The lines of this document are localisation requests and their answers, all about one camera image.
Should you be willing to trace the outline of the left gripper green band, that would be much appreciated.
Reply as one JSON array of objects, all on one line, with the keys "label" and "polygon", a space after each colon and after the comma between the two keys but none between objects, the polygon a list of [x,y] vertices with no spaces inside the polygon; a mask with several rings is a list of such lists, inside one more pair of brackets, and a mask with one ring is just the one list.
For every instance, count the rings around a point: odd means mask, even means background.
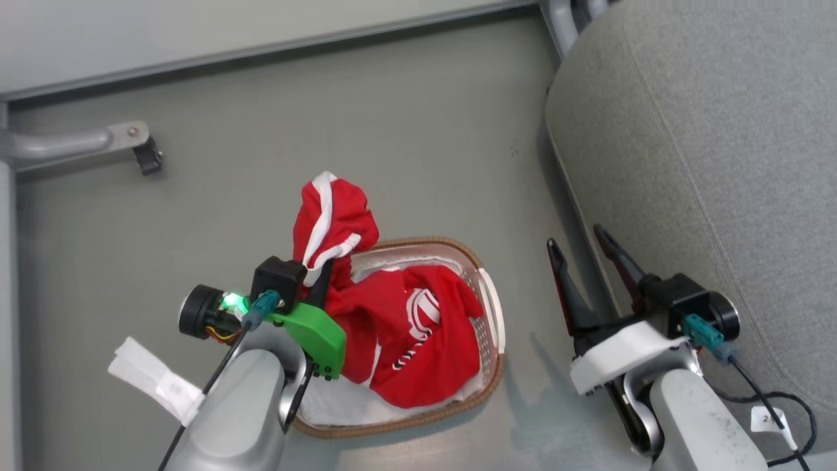
[{"label": "left gripper green band", "polygon": [[346,358],[347,335],[323,309],[335,260],[327,260],[306,302],[290,302],[269,290],[254,301],[235,292],[198,285],[180,305],[177,328],[195,339],[230,346],[232,355],[269,351],[285,366],[301,361],[305,374],[337,379]]}]

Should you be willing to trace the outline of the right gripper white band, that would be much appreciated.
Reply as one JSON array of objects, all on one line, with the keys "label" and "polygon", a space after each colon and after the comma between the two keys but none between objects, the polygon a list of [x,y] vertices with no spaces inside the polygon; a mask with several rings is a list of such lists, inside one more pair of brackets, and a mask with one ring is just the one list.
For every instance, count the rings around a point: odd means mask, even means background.
[{"label": "right gripper white band", "polygon": [[649,375],[651,370],[687,369],[702,375],[697,348],[712,349],[738,337],[738,311],[718,292],[699,291],[671,302],[650,298],[648,312],[645,289],[657,276],[643,271],[601,224],[595,224],[594,237],[628,290],[634,315],[610,322],[605,313],[592,310],[556,239],[547,239],[563,317],[573,337],[570,379],[578,394],[590,394],[630,372]]}]

